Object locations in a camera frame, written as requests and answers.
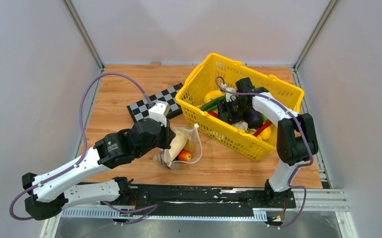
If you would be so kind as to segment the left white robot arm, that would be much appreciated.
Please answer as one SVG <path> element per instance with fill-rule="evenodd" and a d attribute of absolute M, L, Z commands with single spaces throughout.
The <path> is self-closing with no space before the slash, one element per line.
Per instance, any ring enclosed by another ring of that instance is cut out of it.
<path fill-rule="evenodd" d="M 42 175 L 26 173 L 22 177 L 29 196 L 24 200 L 26 212 L 35 220 L 45 220 L 72 206 L 117 201 L 126 205 L 132 200 L 131 181 L 114 177 L 102 183 L 83 184 L 95 174 L 131 163 L 158 147 L 169 149 L 175 133 L 170 122 L 146 118 L 131 129 L 107 134 L 86 151 L 84 156 Z"/>

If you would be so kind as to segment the small yellow fruit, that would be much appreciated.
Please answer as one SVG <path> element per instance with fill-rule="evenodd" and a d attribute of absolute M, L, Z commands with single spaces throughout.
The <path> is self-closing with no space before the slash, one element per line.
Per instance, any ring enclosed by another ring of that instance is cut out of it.
<path fill-rule="evenodd" d="M 188 139 L 186 144 L 184 145 L 183 150 L 190 151 L 191 150 L 191 140 Z"/>

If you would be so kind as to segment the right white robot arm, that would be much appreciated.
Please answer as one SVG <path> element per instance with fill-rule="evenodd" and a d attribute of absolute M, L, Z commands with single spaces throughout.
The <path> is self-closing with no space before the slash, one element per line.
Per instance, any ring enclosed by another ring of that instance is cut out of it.
<path fill-rule="evenodd" d="M 238 111 L 254 109 L 276 126 L 279 162 L 265 183 L 261 199 L 270 207 L 278 206 L 290 196 L 297 172 L 302 167 L 312 165 L 313 156 L 319 150 L 313 117 L 309 113 L 300 114 L 286 107 L 266 88 L 254 87 L 248 77 L 236 82 L 236 91 L 228 89 L 221 76 L 215 78 L 215 83 L 226 95 L 236 96 L 232 106 Z"/>

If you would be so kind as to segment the clear polka dot zip bag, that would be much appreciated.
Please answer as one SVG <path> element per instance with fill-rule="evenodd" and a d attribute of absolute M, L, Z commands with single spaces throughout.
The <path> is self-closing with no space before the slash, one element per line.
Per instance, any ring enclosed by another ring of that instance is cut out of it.
<path fill-rule="evenodd" d="M 164 168 L 176 170 L 182 165 L 197 163 L 202 157 L 202 142 L 198 134 L 198 124 L 193 128 L 175 127 L 175 138 L 170 149 L 160 149 L 153 161 Z"/>

